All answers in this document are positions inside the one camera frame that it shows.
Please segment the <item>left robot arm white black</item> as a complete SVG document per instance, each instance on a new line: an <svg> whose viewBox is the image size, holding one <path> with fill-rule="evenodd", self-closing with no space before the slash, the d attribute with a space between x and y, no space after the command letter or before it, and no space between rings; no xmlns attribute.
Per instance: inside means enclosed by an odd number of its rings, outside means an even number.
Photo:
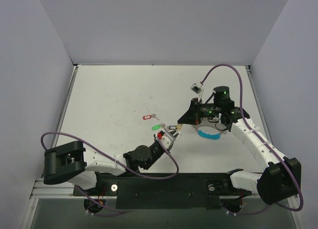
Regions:
<svg viewBox="0 0 318 229"><path fill-rule="evenodd" d="M102 173L146 178L140 170L148 170L163 154L172 157L170 150L178 135L178 130L159 131L150 146L140 145L133 151L116 155L107 155L73 136L72 142L45 149L44 184L69 182L91 195L97 195L102 189Z"/></svg>

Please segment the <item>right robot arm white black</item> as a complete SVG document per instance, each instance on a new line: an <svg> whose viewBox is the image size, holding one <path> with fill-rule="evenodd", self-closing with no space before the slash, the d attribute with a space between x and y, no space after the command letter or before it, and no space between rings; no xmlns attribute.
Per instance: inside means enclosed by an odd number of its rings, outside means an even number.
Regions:
<svg viewBox="0 0 318 229"><path fill-rule="evenodd" d="M213 103L203 103L199 98L191 99L189 109L178 119L178 124L200 126L205 120L217 119L245 145L263 170L261 174L233 170L222 181L223 190L228 194L238 189L257 193L267 205L297 195L301 186L300 162L277 152L247 112L235 106L229 87L215 87L213 97Z"/></svg>

